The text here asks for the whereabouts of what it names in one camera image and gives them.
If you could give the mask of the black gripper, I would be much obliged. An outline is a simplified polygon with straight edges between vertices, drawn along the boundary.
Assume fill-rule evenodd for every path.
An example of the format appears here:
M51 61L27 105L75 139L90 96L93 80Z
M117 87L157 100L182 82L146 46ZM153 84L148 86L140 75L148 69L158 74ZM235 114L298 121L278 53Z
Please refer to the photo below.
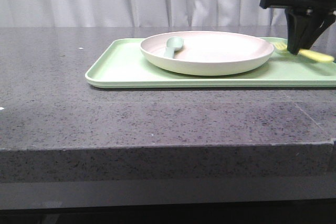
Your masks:
M335 23L335 0L260 0L259 6L286 8L287 50L294 55L299 49L310 49Z

